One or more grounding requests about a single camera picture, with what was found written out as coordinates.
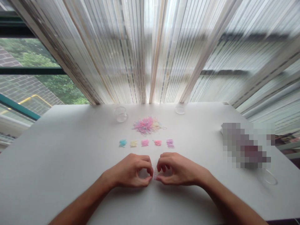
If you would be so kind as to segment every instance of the right hand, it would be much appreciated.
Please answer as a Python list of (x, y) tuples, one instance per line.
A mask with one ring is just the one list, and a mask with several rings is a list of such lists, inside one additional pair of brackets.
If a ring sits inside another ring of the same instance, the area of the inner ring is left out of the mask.
[(160, 172), (172, 168), (172, 175), (157, 176), (156, 180), (166, 185), (198, 185), (204, 187), (212, 177), (204, 167), (175, 152), (165, 152), (160, 155), (157, 170)]

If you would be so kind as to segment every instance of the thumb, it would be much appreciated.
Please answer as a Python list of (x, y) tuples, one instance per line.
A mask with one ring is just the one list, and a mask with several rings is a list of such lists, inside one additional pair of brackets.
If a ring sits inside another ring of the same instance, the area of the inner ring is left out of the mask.
[(172, 185), (174, 183), (172, 176), (165, 177), (165, 176), (159, 175), (156, 177), (156, 180), (162, 182), (165, 185)]
[(145, 179), (139, 179), (139, 187), (147, 187), (150, 184), (150, 181), (152, 180), (151, 176), (146, 177)]

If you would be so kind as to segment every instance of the left hand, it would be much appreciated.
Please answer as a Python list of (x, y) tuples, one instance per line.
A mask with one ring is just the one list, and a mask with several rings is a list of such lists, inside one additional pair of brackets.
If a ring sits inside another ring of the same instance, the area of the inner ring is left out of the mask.
[[(143, 168), (147, 169), (147, 172), (150, 174), (145, 179), (138, 176), (139, 171)], [(106, 177), (106, 180), (110, 182), (113, 188), (147, 187), (153, 177), (153, 168), (149, 156), (130, 153), (118, 164), (105, 171), (102, 176)]]

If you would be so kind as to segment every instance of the yellow railing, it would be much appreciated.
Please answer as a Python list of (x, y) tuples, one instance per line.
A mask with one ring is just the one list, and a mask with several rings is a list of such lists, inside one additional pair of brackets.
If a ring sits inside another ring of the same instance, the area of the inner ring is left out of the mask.
[[(46, 102), (43, 98), (41, 98), (41, 97), (38, 96), (38, 95), (32, 95), (31, 97), (28, 97), (28, 98), (26, 98), (26, 99), (20, 101), (18, 104), (21, 105), (21, 104), (23, 104), (24, 102), (27, 102), (27, 101), (29, 101), (30, 99), (34, 98), (34, 97), (38, 97), (38, 98), (41, 99), (43, 102), (45, 102), (47, 105), (49, 105), (50, 107), (52, 107), (52, 105), (50, 105), (48, 102)], [(8, 112), (7, 110), (5, 110), (5, 111), (3, 111), (3, 112), (0, 112), (0, 115), (3, 115), (3, 114), (5, 114), (5, 113), (7, 113), (7, 112)]]

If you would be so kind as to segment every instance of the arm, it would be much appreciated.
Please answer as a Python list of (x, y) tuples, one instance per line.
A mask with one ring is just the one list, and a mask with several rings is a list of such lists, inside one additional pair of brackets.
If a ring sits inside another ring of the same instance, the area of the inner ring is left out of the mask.
[(268, 225), (253, 209), (222, 185), (207, 169), (178, 153), (165, 152), (158, 160), (157, 170), (172, 168), (172, 175), (159, 175), (166, 185), (198, 185), (212, 198), (228, 224)]
[[(138, 172), (146, 168), (150, 174), (145, 179)], [(118, 164), (106, 170), (83, 194), (59, 213), (49, 225), (86, 224), (105, 196), (115, 187), (147, 187), (153, 176), (149, 156), (129, 154)]]

